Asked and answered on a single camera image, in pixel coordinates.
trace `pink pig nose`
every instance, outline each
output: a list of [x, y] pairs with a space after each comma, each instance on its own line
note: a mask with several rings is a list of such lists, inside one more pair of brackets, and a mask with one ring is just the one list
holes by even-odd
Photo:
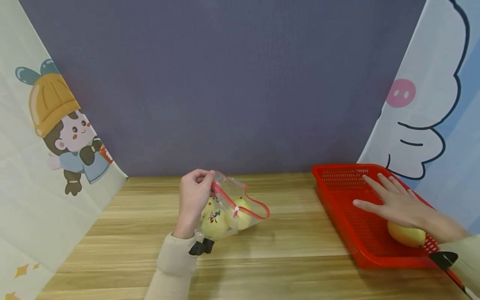
[[402, 108], [413, 101], [416, 92], [417, 89], [412, 81], [408, 79], [397, 79], [390, 88], [386, 102], [393, 108]]

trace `cartoon poster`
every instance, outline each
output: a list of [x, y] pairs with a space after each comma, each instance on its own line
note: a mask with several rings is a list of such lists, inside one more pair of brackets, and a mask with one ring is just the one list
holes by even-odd
[[32, 86], [28, 106], [35, 133], [49, 149], [47, 164], [62, 169], [65, 193], [76, 196], [82, 190], [80, 178], [98, 181], [113, 159], [80, 109], [52, 59], [40, 66], [40, 74], [18, 67], [15, 75]]
[[126, 176], [17, 0], [0, 40], [0, 299], [34, 300]]
[[360, 163], [480, 233], [480, 1], [428, 0]]

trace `yellow pear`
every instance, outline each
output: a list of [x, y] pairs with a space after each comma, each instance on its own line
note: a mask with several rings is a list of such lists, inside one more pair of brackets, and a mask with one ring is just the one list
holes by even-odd
[[[244, 208], [246, 208], [246, 209], [248, 209], [248, 210], [251, 211], [250, 205], [249, 205], [248, 202], [247, 202], [245, 199], [243, 199], [242, 197], [240, 197], [239, 199], [235, 200], [234, 202], [235, 202], [235, 204], [236, 204], [237, 206], [244, 207]], [[229, 209], [229, 212], [230, 212], [230, 215], [233, 216], [234, 209], [233, 209], [233, 208]], [[241, 211], [241, 210], [239, 210], [238, 215], [237, 215], [237, 217], [235, 217], [235, 219], [238, 219], [238, 230], [247, 229], [248, 227], [250, 227], [250, 224], [251, 224], [251, 222], [252, 222], [252, 217], [249, 216], [248, 214], [244, 213], [244, 212]]]
[[211, 240], [222, 237], [228, 228], [225, 211], [220, 209], [210, 211], [202, 222], [202, 232], [206, 238]]
[[388, 221], [387, 227], [390, 236], [405, 246], [420, 247], [427, 239], [427, 234], [421, 229], [402, 227], [391, 221]]

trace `beige sleeve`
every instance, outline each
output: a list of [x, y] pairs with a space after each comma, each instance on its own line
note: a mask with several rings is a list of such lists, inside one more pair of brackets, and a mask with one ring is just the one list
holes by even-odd
[[480, 297], [480, 235], [442, 244], [440, 250], [458, 255], [450, 270], [460, 278], [465, 287]]
[[188, 252], [195, 244], [169, 234], [160, 249], [156, 271], [144, 300], [187, 300], [197, 256]]

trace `plastic basket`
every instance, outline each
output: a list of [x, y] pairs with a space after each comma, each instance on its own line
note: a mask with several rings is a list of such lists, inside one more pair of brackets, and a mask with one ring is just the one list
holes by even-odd
[[438, 251], [432, 237], [427, 236], [422, 248], [404, 246], [390, 236], [385, 219], [353, 205], [355, 199], [382, 203], [362, 175], [378, 181], [378, 173], [387, 178], [393, 176], [387, 169], [379, 165], [327, 165], [314, 166], [312, 173], [325, 210], [360, 268], [437, 268], [428, 257]]

